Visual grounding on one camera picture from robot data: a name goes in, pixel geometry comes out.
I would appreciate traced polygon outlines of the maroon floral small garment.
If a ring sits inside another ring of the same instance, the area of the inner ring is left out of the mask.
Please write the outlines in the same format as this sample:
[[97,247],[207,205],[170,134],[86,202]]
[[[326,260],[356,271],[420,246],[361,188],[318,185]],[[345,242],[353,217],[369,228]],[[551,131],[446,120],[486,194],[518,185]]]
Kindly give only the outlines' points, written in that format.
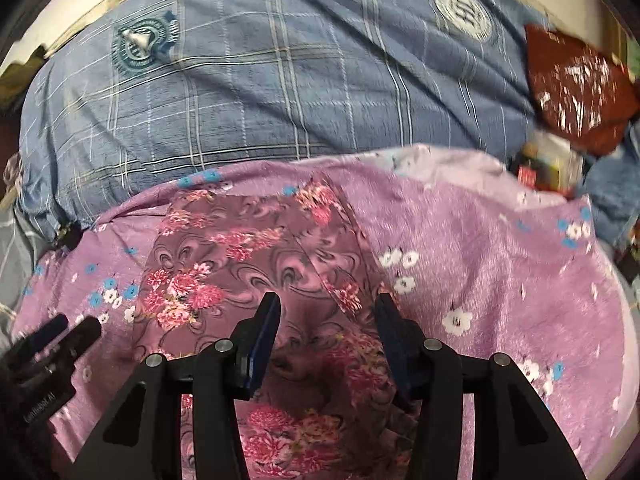
[[416,422],[396,393],[372,307],[381,268],[328,179],[291,195],[181,192],[160,222],[134,312],[140,354],[182,358],[229,336],[267,292],[278,336],[236,406],[255,479],[400,479]]

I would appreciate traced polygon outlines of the blue denim clothing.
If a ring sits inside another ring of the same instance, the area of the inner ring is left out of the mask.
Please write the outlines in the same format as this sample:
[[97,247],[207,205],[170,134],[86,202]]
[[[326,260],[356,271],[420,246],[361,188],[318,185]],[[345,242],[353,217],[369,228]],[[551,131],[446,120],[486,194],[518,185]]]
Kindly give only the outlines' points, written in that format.
[[624,252],[639,220],[639,122],[628,127],[612,153],[590,166],[582,192],[590,198],[597,237]]

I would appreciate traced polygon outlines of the grey star pillow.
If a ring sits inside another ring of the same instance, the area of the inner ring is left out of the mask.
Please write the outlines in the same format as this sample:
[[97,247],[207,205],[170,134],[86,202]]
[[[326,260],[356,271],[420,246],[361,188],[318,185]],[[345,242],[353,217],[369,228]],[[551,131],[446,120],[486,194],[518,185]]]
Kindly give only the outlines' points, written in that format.
[[14,206],[1,208],[0,224],[1,349],[6,350],[25,288],[50,244]]

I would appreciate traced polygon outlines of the purple floral bed sheet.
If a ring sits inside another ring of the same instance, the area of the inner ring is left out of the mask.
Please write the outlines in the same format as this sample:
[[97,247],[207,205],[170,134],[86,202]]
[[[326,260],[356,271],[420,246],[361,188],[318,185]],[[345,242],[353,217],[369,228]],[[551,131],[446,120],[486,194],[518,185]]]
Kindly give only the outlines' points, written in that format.
[[242,162],[149,188],[107,211],[75,250],[38,262],[14,323],[21,335],[64,314],[97,318],[76,396],[53,425],[79,452],[148,354],[134,312],[160,222],[181,192],[291,195],[314,177],[343,194],[401,313],[467,356],[506,352],[585,470],[612,446],[638,390],[627,300],[598,244],[589,200],[523,188],[488,156],[426,145],[302,164]]

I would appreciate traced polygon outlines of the small red box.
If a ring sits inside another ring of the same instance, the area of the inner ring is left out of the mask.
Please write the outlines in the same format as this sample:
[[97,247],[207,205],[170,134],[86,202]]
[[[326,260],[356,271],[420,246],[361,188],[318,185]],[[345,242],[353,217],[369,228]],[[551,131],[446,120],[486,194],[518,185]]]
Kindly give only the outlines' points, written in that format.
[[518,167],[518,180],[526,188],[536,190],[537,188],[537,171],[529,166],[521,165]]

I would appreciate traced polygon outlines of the red plastic bag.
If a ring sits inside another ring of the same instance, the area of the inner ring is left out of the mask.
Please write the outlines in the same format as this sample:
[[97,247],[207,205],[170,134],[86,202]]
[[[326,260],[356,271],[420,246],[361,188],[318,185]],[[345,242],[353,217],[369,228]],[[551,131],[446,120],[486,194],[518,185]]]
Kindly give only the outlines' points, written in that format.
[[577,151],[606,156],[639,114],[623,66],[560,30],[525,26],[529,90],[542,122]]

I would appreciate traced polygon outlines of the blue plaid quilt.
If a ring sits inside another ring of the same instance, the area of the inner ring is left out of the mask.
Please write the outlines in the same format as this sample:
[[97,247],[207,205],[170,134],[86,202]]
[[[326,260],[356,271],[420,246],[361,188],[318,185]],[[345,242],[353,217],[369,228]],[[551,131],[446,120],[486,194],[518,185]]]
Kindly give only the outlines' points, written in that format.
[[518,0],[126,0],[35,76],[18,206],[47,240],[244,160],[413,143],[511,155],[534,124]]

